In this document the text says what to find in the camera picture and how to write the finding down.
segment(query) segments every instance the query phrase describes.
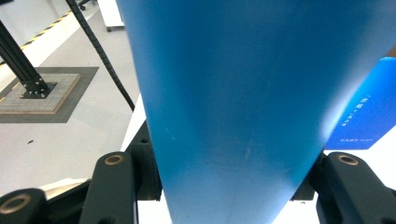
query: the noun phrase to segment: metal post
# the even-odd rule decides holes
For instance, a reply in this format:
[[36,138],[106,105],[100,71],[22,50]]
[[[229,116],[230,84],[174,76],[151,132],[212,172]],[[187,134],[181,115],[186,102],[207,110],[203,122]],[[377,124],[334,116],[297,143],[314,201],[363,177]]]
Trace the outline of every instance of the metal post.
[[0,21],[0,56],[20,80],[29,94],[41,95],[49,93],[50,88],[33,68],[22,50],[12,38],[7,28]]

